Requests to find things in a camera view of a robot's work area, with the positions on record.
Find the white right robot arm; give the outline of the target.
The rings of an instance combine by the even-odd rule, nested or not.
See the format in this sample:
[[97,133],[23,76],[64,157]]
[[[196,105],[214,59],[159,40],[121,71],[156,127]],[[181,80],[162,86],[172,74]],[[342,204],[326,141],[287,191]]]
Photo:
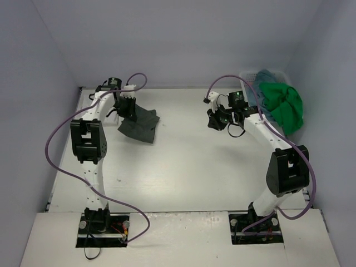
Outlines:
[[298,146],[301,157],[289,143],[277,136],[276,129],[261,115],[257,106],[249,106],[241,91],[227,95],[229,107],[220,103],[221,94],[210,92],[204,102],[210,105],[207,111],[208,127],[217,131],[234,125],[243,133],[249,133],[264,148],[271,149],[266,172],[266,189],[251,203],[246,215],[247,225],[259,229],[266,223],[266,216],[280,204],[309,185],[309,169],[305,162],[309,153],[305,146]]

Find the green t-shirt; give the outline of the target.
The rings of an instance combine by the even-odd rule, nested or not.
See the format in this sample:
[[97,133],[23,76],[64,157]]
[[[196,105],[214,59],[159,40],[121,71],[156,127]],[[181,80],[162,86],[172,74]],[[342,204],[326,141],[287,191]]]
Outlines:
[[286,83],[263,82],[259,88],[264,94],[265,108],[286,135],[303,126],[303,101],[294,87]]

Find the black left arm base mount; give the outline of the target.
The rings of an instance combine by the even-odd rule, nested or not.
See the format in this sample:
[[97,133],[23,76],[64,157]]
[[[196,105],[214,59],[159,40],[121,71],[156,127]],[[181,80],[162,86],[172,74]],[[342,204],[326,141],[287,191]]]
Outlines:
[[76,248],[125,248],[130,227],[129,214],[111,214],[108,226],[81,214]]

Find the grey t-shirt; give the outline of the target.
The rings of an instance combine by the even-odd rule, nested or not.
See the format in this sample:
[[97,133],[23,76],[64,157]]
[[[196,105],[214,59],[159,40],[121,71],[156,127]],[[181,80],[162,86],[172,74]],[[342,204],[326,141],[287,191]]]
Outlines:
[[147,110],[135,106],[137,120],[133,121],[129,118],[122,120],[118,131],[136,141],[153,144],[155,139],[156,126],[160,120],[156,110]]

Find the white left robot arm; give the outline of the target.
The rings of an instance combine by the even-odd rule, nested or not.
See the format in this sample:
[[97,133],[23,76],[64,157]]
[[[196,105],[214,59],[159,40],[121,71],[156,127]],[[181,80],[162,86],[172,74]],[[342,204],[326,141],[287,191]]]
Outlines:
[[85,218],[91,227],[103,234],[111,227],[108,200],[104,198],[103,160],[108,144],[103,122],[111,111],[117,111],[123,118],[136,119],[136,85],[119,89],[121,81],[110,78],[106,85],[98,86],[89,108],[79,119],[70,123],[72,151],[82,166],[87,182]]

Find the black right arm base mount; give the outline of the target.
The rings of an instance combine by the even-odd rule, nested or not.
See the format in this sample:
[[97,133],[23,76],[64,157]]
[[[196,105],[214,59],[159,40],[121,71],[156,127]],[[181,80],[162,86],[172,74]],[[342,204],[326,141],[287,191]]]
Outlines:
[[251,211],[229,213],[231,243],[233,245],[265,245],[283,243],[283,235],[276,213],[263,222],[250,226],[261,220]]

